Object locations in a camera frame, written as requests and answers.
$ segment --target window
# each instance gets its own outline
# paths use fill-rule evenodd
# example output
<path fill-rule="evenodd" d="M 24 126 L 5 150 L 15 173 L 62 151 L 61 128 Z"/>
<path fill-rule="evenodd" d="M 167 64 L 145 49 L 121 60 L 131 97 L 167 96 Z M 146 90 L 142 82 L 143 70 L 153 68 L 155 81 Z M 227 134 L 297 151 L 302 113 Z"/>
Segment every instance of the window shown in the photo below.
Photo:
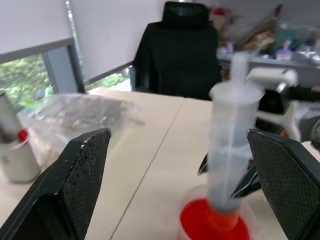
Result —
<path fill-rule="evenodd" d="M 0 91 L 5 91 L 15 110 L 31 106 L 53 94 L 44 60 L 41 55 L 0 64 Z"/>
<path fill-rule="evenodd" d="M 117 73 L 111 74 L 94 83 L 85 86 L 86 91 L 95 88 L 111 88 L 120 91 L 131 91 L 129 68 L 125 68 Z"/>
<path fill-rule="evenodd" d="M 76 33 L 75 21 L 74 21 L 74 18 L 72 16 L 71 6 L 70 6 L 70 3 L 69 3 L 68 0 L 65 0 L 65 5 L 66 5 L 66 10 L 67 10 L 67 13 L 68 13 L 69 20 L 70 20 L 70 24 L 71 24 L 72 35 L 73 35 L 73 39 L 74 39 L 76 53 L 77 53 L 78 59 L 79 59 L 79 64 L 80 64 L 81 68 L 83 68 L 83 60 L 82 60 L 81 51 L 80 51 L 79 42 L 78 42 L 78 37 L 77 37 L 77 33 Z"/>

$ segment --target clutter on shelf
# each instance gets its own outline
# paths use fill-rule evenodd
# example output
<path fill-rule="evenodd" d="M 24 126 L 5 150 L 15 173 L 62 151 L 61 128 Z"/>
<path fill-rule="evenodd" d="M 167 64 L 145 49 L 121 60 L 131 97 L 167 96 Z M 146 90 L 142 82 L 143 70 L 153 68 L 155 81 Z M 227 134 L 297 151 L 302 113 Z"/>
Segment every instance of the clutter on shelf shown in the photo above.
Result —
<path fill-rule="evenodd" d="M 320 21 L 309 26 L 295 19 L 288 20 L 283 14 L 286 6 L 279 4 L 238 39 L 232 39 L 230 36 L 237 34 L 232 34 L 231 30 L 237 29 L 234 26 L 238 21 L 249 16 L 236 15 L 235 10 L 222 6 L 208 7 L 210 20 L 219 33 L 218 56 L 247 51 L 253 57 L 293 61 L 320 68 L 320 27 L 315 27 Z"/>

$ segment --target syringe barrel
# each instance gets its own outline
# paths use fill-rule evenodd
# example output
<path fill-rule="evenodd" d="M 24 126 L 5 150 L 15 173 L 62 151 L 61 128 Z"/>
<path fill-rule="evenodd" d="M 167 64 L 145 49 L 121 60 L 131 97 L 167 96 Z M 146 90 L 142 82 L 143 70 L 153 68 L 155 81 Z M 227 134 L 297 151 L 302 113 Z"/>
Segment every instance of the syringe barrel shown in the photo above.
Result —
<path fill-rule="evenodd" d="M 263 91 L 243 82 L 223 82 L 213 87 L 211 95 L 209 203 L 216 210 L 231 213 L 241 204 L 240 200 L 234 200 L 230 195 L 248 168 L 251 151 L 247 134 L 255 126 L 258 102 Z"/>

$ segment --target clear plastic bag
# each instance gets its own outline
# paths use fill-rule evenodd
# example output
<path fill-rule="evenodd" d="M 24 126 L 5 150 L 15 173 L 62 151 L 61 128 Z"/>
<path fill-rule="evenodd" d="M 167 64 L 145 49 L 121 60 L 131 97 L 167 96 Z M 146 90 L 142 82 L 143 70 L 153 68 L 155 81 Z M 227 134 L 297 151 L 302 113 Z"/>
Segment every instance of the clear plastic bag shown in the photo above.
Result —
<path fill-rule="evenodd" d="M 110 128 L 109 152 L 132 125 L 144 125 L 143 114 L 133 103 L 96 95 L 53 95 L 18 114 L 30 131 L 32 150 L 42 169 L 50 166 L 71 139 Z"/>

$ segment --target clear plastic cup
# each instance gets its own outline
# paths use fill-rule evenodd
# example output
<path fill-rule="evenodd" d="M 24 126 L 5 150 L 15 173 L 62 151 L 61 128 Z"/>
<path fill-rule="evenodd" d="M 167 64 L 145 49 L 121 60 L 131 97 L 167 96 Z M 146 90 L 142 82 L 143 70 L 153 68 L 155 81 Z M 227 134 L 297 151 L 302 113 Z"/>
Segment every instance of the clear plastic cup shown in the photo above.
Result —
<path fill-rule="evenodd" d="M 181 203 L 181 207 L 179 209 L 178 214 L 178 231 L 177 231 L 177 240 L 192 240 L 188 233 L 185 231 L 182 223 L 181 223 L 181 213 L 185 209 L 187 205 L 190 203 L 200 200 L 200 199 L 206 199 L 208 194 L 208 187 L 206 185 L 200 185 L 195 188 L 193 188 L 190 192 L 188 192 Z M 252 211 L 252 209 L 249 207 L 248 203 L 244 200 L 242 201 L 241 207 L 239 208 L 239 215 L 244 221 L 246 228 L 249 233 L 249 239 L 248 240 L 254 240 L 254 231 L 255 226 L 254 223 L 256 221 L 255 214 Z"/>

